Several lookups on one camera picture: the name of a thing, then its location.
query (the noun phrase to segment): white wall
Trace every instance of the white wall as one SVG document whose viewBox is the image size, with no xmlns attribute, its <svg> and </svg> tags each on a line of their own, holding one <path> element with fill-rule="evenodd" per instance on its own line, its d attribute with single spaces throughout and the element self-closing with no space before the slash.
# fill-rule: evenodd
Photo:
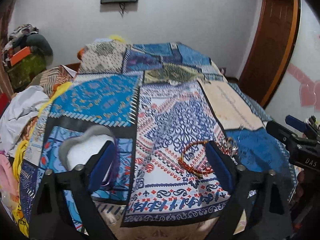
<svg viewBox="0 0 320 240">
<path fill-rule="evenodd" d="M 305 0 L 301 0 L 300 27 L 290 63 L 302 70 L 313 82 L 320 80 L 320 21 Z M 312 115 L 320 119 L 320 112 L 315 111 L 314 106 L 301 107 L 300 85 L 287 70 L 266 108 L 266 112 L 284 126 L 284 119 L 289 114 L 300 120 Z"/>
<path fill-rule="evenodd" d="M 9 32 L 37 26 L 52 46 L 52 65 L 77 62 L 86 43 L 118 34 L 132 43 L 180 41 L 237 76 L 261 0 L 139 0 L 127 8 L 122 18 L 118 5 L 100 0 L 17 0 Z"/>
</svg>

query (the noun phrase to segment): blue pad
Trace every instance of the blue pad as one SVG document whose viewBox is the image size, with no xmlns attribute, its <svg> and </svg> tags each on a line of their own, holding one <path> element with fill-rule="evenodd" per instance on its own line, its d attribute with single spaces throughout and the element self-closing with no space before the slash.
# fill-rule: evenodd
<svg viewBox="0 0 320 240">
<path fill-rule="evenodd" d="M 115 157 L 116 157 L 116 147 L 112 142 L 110 142 L 110 145 L 104 151 L 103 155 L 98 160 L 94 169 L 90 173 L 89 186 L 88 186 L 88 191 L 90 193 L 100 188 L 103 178 L 105 177 Z"/>
<path fill-rule="evenodd" d="M 304 133 L 307 130 L 307 125 L 304 122 L 300 121 L 299 119 L 291 115 L 287 115 L 287 117 L 285 118 L 285 123 L 302 133 Z"/>
<path fill-rule="evenodd" d="M 224 163 L 224 160 L 221 159 L 220 155 L 217 153 L 218 148 L 215 149 L 210 143 L 205 145 L 205 154 L 208 159 L 209 164 L 211 165 L 214 173 L 216 174 L 218 181 L 227 192 L 231 193 L 234 189 L 234 179 L 228 170 L 227 166 Z"/>
</svg>

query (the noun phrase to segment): brown door frame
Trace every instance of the brown door frame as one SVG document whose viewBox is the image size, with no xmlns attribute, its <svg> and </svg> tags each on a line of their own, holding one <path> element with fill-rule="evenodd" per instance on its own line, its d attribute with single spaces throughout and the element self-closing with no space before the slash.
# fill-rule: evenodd
<svg viewBox="0 0 320 240">
<path fill-rule="evenodd" d="M 240 84 L 241 84 L 241 82 L 243 82 L 244 77 L 246 75 L 246 72 L 249 69 L 248 68 L 249 62 L 252 58 L 252 55 L 254 54 L 254 50 L 257 45 L 257 40 L 258 40 L 257 34 L 260 32 L 260 29 L 261 29 L 265 6 L 266 6 L 266 0 L 262 0 L 261 13 L 260 13 L 256 36 L 253 40 L 252 48 L 251 48 L 250 54 L 248 56 L 247 62 L 246 62 L 244 69 L 241 73 L 241 76 L 239 79 Z M 291 29 L 290 29 L 288 43 L 285 48 L 285 52 L 284 52 L 283 58 L 281 60 L 281 63 L 279 65 L 278 71 L 275 75 L 275 78 L 273 79 L 273 81 L 272 81 L 270 87 L 268 88 L 268 91 L 265 94 L 265 96 L 263 97 L 263 99 L 260 102 L 258 102 L 263 108 L 265 108 L 268 105 L 268 103 L 270 102 L 271 98 L 273 97 L 274 93 L 276 92 L 276 89 L 278 88 L 278 86 L 282 80 L 282 77 L 283 77 L 285 71 L 287 70 L 287 67 L 290 62 L 291 55 L 292 55 L 292 52 L 294 49 L 294 45 L 295 45 L 295 42 L 297 39 L 297 34 L 298 34 L 298 29 L 299 29 L 299 22 L 298 22 L 299 20 L 300 20 L 300 0 L 293 0 L 293 19 L 292 19 L 292 25 L 291 25 Z"/>
</svg>

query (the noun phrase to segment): orange box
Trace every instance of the orange box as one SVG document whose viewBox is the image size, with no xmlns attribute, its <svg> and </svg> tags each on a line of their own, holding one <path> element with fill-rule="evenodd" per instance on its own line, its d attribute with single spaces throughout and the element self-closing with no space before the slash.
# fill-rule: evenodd
<svg viewBox="0 0 320 240">
<path fill-rule="evenodd" d="M 26 56 L 30 54 L 31 54 L 30 47 L 23 48 L 22 50 L 20 50 L 19 52 L 17 52 L 12 56 L 12 58 L 10 59 L 11 66 L 17 64 L 19 61 L 23 60 Z"/>
</svg>

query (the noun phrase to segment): red beaded string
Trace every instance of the red beaded string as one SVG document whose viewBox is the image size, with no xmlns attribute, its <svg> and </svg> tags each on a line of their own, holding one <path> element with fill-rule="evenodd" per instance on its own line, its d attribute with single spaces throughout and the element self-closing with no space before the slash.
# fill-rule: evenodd
<svg viewBox="0 0 320 240">
<path fill-rule="evenodd" d="M 182 153 L 181 153 L 181 157 L 178 158 L 178 163 L 179 165 L 184 168 L 186 171 L 188 171 L 189 173 L 192 173 L 194 175 L 196 175 L 197 177 L 199 177 L 200 179 L 203 178 L 202 175 L 208 175 L 210 173 L 213 173 L 213 169 L 210 166 L 209 168 L 207 168 L 206 171 L 199 171 L 196 170 L 194 167 L 188 165 L 183 159 L 184 159 L 184 155 L 186 153 L 187 150 L 189 150 L 193 145 L 199 145 L 202 144 L 203 146 L 205 144 L 207 144 L 209 141 L 203 140 L 203 141 L 197 141 L 197 142 L 192 142 L 189 143 L 186 148 L 183 149 Z M 220 148 L 220 150 L 223 152 L 223 154 L 228 154 L 228 149 L 224 149 L 221 145 L 219 145 L 218 143 L 216 143 L 216 145 Z"/>
</svg>

